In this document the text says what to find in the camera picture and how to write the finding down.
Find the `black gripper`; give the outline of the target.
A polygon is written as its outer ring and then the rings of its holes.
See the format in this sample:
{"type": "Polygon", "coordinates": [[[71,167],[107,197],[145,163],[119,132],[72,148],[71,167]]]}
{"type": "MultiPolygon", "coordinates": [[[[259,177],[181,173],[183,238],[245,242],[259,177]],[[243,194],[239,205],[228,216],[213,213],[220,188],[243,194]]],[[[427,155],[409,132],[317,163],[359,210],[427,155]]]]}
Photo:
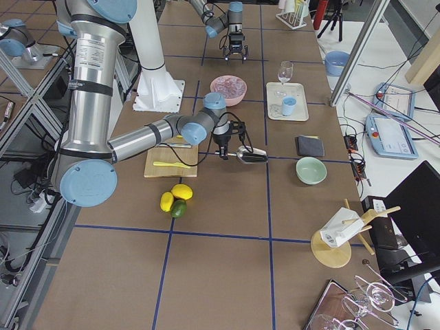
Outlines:
{"type": "Polygon", "coordinates": [[[245,141],[246,126],[243,121],[227,121],[223,126],[216,128],[213,133],[213,140],[219,146],[215,154],[223,160],[228,160],[228,143],[233,135],[238,135],[243,144],[245,141]]]}
{"type": "Polygon", "coordinates": [[[248,46],[243,45],[245,37],[242,33],[229,33],[229,44],[222,48],[222,54],[226,62],[231,54],[241,54],[242,62],[248,59],[248,46]]]}

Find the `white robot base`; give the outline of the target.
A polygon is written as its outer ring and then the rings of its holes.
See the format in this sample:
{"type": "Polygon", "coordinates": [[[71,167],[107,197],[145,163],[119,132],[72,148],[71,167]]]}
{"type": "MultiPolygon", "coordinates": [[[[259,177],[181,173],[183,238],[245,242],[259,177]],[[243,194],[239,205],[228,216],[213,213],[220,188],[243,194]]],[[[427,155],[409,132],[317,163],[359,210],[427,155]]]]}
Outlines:
{"type": "Polygon", "coordinates": [[[133,109],[177,113],[185,82],[173,79],[166,69],[153,2],[138,1],[129,25],[142,69],[133,109]]]}

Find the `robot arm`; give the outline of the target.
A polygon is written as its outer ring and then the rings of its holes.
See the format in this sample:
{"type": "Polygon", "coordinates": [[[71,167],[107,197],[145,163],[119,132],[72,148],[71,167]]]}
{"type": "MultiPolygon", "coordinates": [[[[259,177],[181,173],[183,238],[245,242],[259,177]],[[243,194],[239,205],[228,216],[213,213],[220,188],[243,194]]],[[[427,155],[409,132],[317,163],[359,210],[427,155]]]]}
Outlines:
{"type": "Polygon", "coordinates": [[[152,1],[58,1],[59,32],[76,39],[69,82],[69,128],[59,143],[53,185],[71,204],[97,206],[116,189],[116,162],[177,135],[192,145],[211,136],[222,157],[238,124],[228,119],[226,101],[209,93],[195,115],[179,113],[184,82],[167,72],[152,1]],[[113,78],[120,45],[131,32],[142,67],[137,104],[165,117],[138,130],[109,136],[113,78]]]}
{"type": "Polygon", "coordinates": [[[227,30],[226,35],[219,41],[219,49],[226,61],[229,61],[231,55],[240,55],[244,62],[248,58],[248,46],[244,44],[245,35],[243,33],[243,4],[240,1],[229,3],[228,10],[223,11],[220,16],[216,16],[208,3],[202,0],[188,1],[200,16],[205,31],[210,39],[217,37],[222,31],[227,30]]]}

